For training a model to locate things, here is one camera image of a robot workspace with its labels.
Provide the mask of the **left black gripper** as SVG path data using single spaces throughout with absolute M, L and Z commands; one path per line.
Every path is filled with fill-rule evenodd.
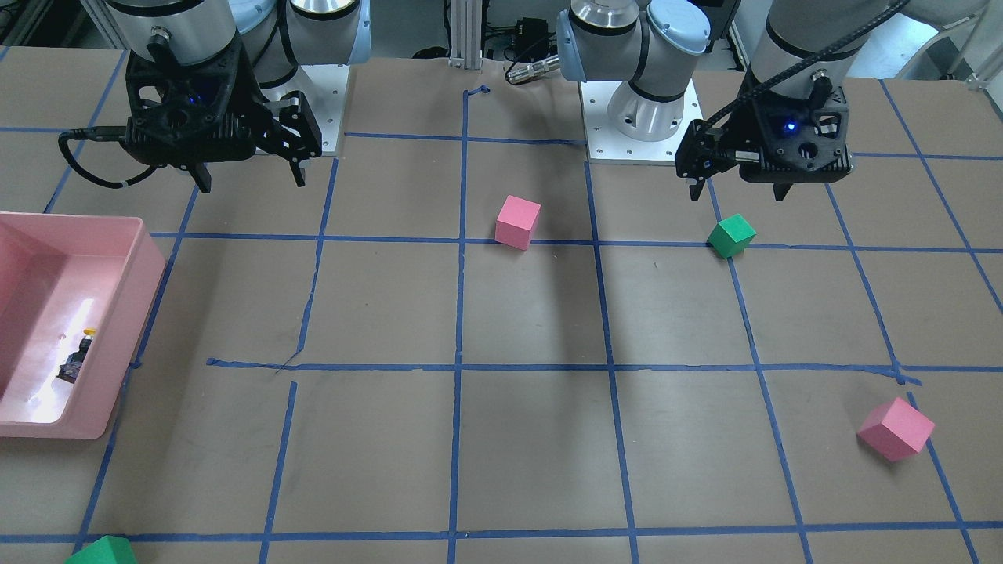
M 689 183 L 692 202 L 710 176 L 731 168 L 748 183 L 771 183 L 782 202 L 796 183 L 834 183 L 855 168 L 848 128 L 848 100 L 829 81 L 814 82 L 806 99 L 766 90 L 723 124 L 691 121 L 675 154 L 676 174 Z

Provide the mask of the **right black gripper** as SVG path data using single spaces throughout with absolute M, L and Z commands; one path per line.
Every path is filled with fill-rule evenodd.
M 125 150 L 145 165 L 186 165 L 201 193 L 212 192 L 205 163 L 243 161 L 257 150 L 286 158 L 296 186 L 305 188 L 306 160 L 321 154 L 320 128 L 305 94 L 268 100 L 239 37 L 188 67 L 164 67 L 132 52 L 125 85 Z

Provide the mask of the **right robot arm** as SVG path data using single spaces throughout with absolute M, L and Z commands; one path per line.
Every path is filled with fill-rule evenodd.
M 103 188 L 135 186 L 160 168 L 210 192 L 211 163 L 272 154 L 305 186 L 312 158 L 335 149 L 332 89 L 309 68 L 333 71 L 371 56 L 368 1 L 108 1 L 129 47 L 121 126 L 61 132 L 64 160 Z M 125 181 L 86 171 L 70 142 L 117 143 L 144 170 Z

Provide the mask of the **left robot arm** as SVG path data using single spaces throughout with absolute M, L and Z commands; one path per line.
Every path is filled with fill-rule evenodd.
M 573 1 L 559 15 L 564 78 L 613 81 L 616 132 L 645 143 L 674 133 L 678 176 L 697 200 L 707 179 L 738 168 L 783 200 L 796 183 L 834 183 L 853 170 L 843 78 L 878 25 L 903 13 L 925 24 L 975 16 L 983 1 L 774 1 L 737 97 L 705 118 L 684 96 L 712 39 L 689 1 Z

